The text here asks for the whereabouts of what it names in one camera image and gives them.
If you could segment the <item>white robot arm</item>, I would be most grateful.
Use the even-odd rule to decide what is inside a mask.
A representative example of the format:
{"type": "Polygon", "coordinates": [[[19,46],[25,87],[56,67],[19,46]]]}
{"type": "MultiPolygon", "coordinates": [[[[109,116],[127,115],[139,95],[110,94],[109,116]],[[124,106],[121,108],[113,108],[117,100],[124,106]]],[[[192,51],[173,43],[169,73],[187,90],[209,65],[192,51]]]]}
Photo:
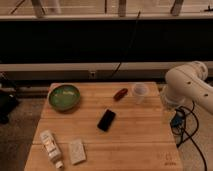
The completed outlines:
{"type": "Polygon", "coordinates": [[[193,61],[176,66],[165,74],[166,85],[160,95],[166,109],[181,106],[188,98],[213,115],[213,87],[205,82],[207,66],[193,61]]]}

